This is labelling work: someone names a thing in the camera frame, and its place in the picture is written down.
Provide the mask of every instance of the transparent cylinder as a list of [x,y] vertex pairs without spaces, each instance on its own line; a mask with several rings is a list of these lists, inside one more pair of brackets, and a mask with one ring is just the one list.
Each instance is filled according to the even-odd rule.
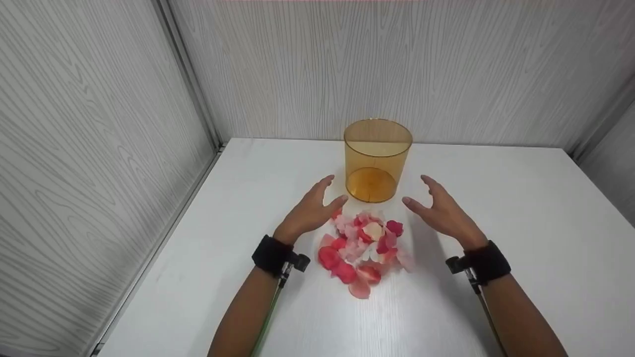
[[386,119],[356,121],[344,130],[346,189],[360,201],[378,203],[397,191],[412,134]]

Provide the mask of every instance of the wrist strap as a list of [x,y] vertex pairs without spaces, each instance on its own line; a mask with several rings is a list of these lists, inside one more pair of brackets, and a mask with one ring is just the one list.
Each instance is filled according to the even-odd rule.
[[274,278],[278,278],[282,274],[284,263],[289,261],[292,253],[292,245],[286,245],[270,236],[264,236],[251,258],[257,267],[271,274]]
[[472,269],[479,285],[487,285],[490,281],[511,273],[507,259],[496,244],[488,241],[487,245],[476,250],[468,250],[462,258],[452,257],[446,260],[452,274]]

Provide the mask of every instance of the table surface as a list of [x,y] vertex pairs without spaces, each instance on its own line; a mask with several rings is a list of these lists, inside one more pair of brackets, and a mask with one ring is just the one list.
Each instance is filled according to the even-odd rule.
[[[232,139],[147,272],[100,357],[205,356],[251,253],[315,181],[346,193],[344,143]],[[635,351],[635,229],[560,149],[415,144],[397,194],[370,208],[405,223],[417,268],[384,279],[369,300],[313,262],[283,290],[261,356],[499,355],[479,302],[447,257],[459,245],[401,203],[429,205],[419,175],[442,183],[495,241],[571,356]],[[315,256],[324,226],[296,251]]]

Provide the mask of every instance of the wood grain wall panel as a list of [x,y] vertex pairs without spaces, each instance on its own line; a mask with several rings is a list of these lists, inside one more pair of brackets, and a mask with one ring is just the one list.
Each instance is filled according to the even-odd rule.
[[632,0],[171,3],[224,140],[383,117],[417,142],[570,148],[635,71]]
[[211,159],[150,0],[0,2],[0,354],[81,356]]
[[580,167],[635,227],[635,103]]

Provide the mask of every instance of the hand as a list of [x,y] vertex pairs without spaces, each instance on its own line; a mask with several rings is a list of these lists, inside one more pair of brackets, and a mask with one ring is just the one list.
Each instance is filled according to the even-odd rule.
[[487,245],[487,238],[440,183],[431,177],[421,175],[432,195],[432,207],[427,208],[410,197],[403,203],[409,210],[421,217],[428,226],[440,233],[454,237],[465,250],[473,250]]
[[274,238],[292,245],[300,235],[320,228],[335,211],[344,206],[344,203],[349,199],[346,195],[334,199],[328,206],[323,204],[324,192],[334,178],[334,175],[329,175],[313,185],[311,190],[304,195],[298,205],[293,207],[280,226],[276,228]]

